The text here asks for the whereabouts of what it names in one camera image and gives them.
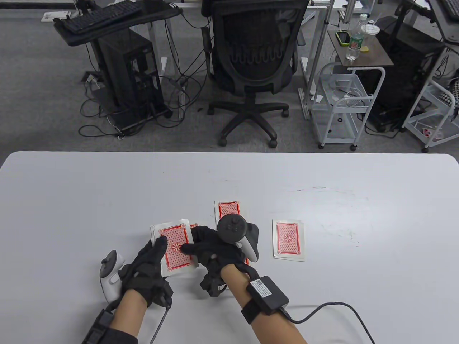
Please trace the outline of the person's right hand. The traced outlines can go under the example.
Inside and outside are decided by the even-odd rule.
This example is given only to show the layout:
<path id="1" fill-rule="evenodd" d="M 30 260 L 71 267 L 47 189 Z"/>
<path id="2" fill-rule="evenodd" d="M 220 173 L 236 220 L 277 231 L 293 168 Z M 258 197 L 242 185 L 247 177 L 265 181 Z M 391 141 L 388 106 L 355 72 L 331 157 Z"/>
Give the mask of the person's right hand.
<path id="1" fill-rule="evenodd" d="M 245 263 L 246 256 L 242 250 L 224 242 L 214 229 L 197 226 L 191 229 L 191 233 L 194 242 L 182 244 L 180 249 L 184 254 L 196 257 L 212 276 L 221 277 L 224 267 L 234 265 L 252 279 L 259 278 L 257 271 Z"/>

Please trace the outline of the person's left hand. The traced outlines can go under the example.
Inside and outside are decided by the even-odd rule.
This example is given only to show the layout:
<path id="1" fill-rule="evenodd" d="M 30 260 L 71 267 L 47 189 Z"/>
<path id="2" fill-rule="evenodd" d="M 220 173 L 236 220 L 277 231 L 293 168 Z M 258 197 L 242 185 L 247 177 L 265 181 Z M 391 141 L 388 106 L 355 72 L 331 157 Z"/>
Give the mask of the person's left hand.
<path id="1" fill-rule="evenodd" d="M 151 304 L 167 309 L 172 306 L 173 291 L 166 277 L 162 276 L 161 265 L 167 247 L 168 241 L 165 236 L 160 236 L 154 242 L 149 241 L 139 251 L 136 259 L 121 269 L 121 296 L 129 290 L 134 290 L 143 297 L 148 307 Z"/>

